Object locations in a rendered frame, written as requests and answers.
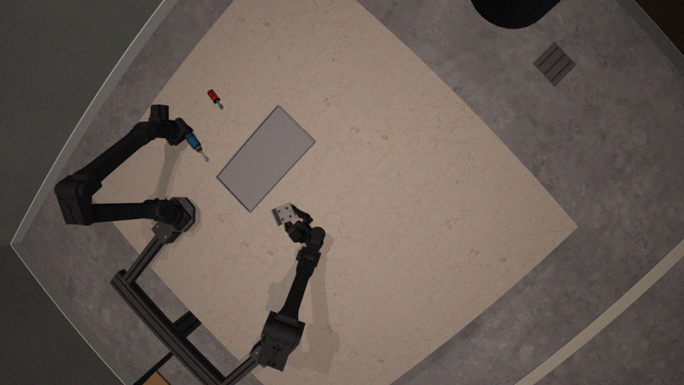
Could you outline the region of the grey l-shaped metal bracket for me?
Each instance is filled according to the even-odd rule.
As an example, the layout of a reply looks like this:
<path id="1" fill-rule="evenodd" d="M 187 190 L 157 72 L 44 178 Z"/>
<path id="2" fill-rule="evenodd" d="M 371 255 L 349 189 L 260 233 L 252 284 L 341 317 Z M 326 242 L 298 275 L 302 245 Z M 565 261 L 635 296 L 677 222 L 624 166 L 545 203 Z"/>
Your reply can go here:
<path id="1" fill-rule="evenodd" d="M 288 206 L 288 209 L 285 209 L 286 206 Z M 280 213 L 277 212 L 278 210 L 280 210 Z M 273 210 L 270 210 L 270 211 L 271 211 L 272 216 L 276 222 L 277 227 L 282 225 L 282 223 L 286 223 L 286 222 L 294 220 L 296 218 L 290 202 L 288 202 L 282 206 L 278 206 L 277 208 L 274 208 Z M 290 217 L 290 215 L 292 217 Z M 284 218 L 284 221 L 282 221 L 281 218 Z"/>

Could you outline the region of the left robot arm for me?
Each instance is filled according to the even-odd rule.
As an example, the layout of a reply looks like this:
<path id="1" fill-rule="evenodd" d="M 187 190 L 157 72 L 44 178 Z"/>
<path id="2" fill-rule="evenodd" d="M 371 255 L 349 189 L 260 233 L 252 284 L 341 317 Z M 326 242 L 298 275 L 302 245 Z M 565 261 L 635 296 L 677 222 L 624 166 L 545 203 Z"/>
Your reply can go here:
<path id="1" fill-rule="evenodd" d="M 86 167 L 59 181 L 54 192 L 65 223 L 89 226 L 95 222 L 146 218 L 171 224 L 176 231 L 181 231 L 191 220 L 191 216 L 178 199 L 154 199 L 127 204 L 92 204 L 92 196 L 102 187 L 101 182 L 106 176 L 151 140 L 170 137 L 169 125 L 179 127 L 174 120 L 169 120 L 169 106 L 151 105 L 148 121 L 138 122 L 130 133 Z"/>

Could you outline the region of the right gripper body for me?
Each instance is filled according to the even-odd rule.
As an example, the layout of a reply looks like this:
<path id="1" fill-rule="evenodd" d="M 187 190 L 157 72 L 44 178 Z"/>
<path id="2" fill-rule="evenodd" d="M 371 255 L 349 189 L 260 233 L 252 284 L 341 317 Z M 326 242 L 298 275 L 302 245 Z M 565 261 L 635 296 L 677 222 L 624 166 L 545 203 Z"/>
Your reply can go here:
<path id="1" fill-rule="evenodd" d="M 308 224 L 311 223 L 311 222 L 313 221 L 313 219 L 312 219 L 311 217 L 310 217 L 310 218 L 309 218 L 309 217 L 310 217 L 310 216 L 304 216 L 304 217 L 302 218 L 304 221 L 302 221 L 302 222 L 301 222 L 301 221 L 297 221 L 296 223 L 294 223 L 294 225 L 296 225 L 297 227 L 300 227 L 303 223 L 308 223 Z M 309 218 L 309 219 L 308 219 L 308 218 Z"/>

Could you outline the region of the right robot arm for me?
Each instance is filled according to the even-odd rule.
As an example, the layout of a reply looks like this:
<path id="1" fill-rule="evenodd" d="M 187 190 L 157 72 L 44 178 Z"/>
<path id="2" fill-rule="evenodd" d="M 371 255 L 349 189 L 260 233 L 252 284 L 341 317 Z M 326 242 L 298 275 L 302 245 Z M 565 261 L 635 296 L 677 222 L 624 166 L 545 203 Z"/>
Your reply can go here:
<path id="1" fill-rule="evenodd" d="M 294 345 L 300 344 L 305 323 L 298 320 L 298 311 L 308 280 L 321 257 L 319 250 L 324 244 L 325 237 L 323 228 L 311 228 L 308 223 L 303 223 L 300 227 L 293 225 L 288 229 L 288 233 L 294 243 L 300 242 L 301 244 L 307 239 L 305 242 L 307 247 L 302 247 L 297 252 L 297 274 L 289 296 L 287 296 L 287 301 L 278 313 L 270 311 L 266 320 L 262 333 L 267 335 L 262 338 L 263 349 L 260 350 L 261 353 L 257 362 L 282 372 L 290 351 Z"/>

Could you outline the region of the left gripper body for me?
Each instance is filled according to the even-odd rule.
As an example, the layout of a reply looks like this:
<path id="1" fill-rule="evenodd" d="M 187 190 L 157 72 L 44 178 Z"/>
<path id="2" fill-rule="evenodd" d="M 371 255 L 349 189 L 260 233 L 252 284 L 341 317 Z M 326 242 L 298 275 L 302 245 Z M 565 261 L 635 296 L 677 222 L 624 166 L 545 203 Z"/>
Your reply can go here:
<path id="1" fill-rule="evenodd" d="M 173 146 L 176 141 L 181 141 L 182 138 L 185 135 L 187 135 L 187 133 L 189 133 L 187 125 L 184 122 L 182 123 L 181 119 L 177 118 L 175 122 L 178 124 L 179 127 L 169 125 L 171 128 L 171 134 L 170 137 L 165 138 L 171 146 Z"/>

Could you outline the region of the red-handled nut driver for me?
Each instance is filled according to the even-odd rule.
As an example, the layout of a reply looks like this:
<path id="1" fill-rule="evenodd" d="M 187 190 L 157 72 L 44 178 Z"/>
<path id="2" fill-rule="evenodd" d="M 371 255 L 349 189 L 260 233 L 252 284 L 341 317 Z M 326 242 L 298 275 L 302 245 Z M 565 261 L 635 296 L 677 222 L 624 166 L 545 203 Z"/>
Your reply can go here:
<path id="1" fill-rule="evenodd" d="M 220 98 L 216 95 L 216 92 L 214 92 L 213 89 L 209 89 L 209 91 L 207 92 L 207 94 L 208 94 L 209 97 L 213 100 L 213 103 L 214 103 L 214 104 L 219 103 Z M 223 108 L 222 104 L 220 104 L 220 103 L 219 103 L 218 106 L 219 106 L 221 109 Z"/>

